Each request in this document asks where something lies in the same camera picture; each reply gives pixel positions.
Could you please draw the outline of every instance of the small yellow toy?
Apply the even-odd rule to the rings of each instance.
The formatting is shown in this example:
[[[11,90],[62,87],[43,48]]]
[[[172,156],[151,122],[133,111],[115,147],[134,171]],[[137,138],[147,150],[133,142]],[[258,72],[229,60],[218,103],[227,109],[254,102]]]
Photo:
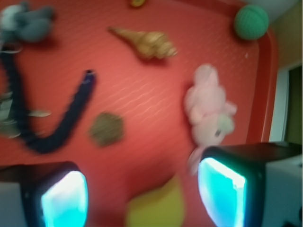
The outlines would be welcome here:
[[[181,227],[185,202],[181,181],[171,178],[161,188],[133,198],[127,205],[127,227]]]
[[[133,7],[140,7],[144,3],[145,3],[145,0],[131,0],[130,1],[131,6],[133,6]]]

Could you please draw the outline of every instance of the dark blue caterpillar toy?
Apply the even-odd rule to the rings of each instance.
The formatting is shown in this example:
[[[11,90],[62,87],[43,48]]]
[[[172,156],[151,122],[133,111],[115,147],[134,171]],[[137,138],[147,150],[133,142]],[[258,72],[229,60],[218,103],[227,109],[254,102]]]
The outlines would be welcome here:
[[[24,140],[29,148],[41,154],[50,153],[58,149],[68,139],[92,93],[96,80],[94,72],[91,70],[86,71],[82,84],[79,86],[68,111],[54,133],[48,137],[40,138],[36,136],[30,126],[29,109],[26,106],[22,77],[15,65],[14,55],[2,52],[0,59],[8,76],[9,88],[12,91],[13,102],[11,108],[14,120],[17,122],[17,127],[21,133],[21,139]]]

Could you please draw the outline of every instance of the brown sponge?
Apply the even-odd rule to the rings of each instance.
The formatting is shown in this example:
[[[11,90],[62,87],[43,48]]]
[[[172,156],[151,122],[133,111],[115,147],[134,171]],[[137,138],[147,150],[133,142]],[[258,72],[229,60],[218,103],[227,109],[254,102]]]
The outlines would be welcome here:
[[[123,138],[123,119],[114,114],[101,113],[95,119],[89,134],[98,145],[110,145]]]

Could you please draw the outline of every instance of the conch shell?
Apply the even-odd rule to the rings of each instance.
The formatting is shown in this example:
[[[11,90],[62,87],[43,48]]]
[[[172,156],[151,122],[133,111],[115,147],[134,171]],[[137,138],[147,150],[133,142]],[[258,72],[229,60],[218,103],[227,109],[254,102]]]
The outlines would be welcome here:
[[[144,59],[163,59],[177,54],[176,48],[163,32],[136,32],[119,27],[109,27],[108,30],[132,43]]]

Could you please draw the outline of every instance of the yellow object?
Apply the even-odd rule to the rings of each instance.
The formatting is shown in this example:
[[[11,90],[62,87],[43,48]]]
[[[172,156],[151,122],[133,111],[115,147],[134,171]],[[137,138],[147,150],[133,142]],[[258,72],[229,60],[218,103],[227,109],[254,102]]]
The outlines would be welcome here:
[[[145,3],[145,0],[131,0],[131,5],[134,7],[139,7]]]
[[[142,58],[162,59],[177,54],[176,48],[163,32],[136,32],[119,27],[109,27],[108,29],[132,43]]]
[[[128,203],[127,227],[180,227],[185,216],[180,179],[171,178],[163,187]]]

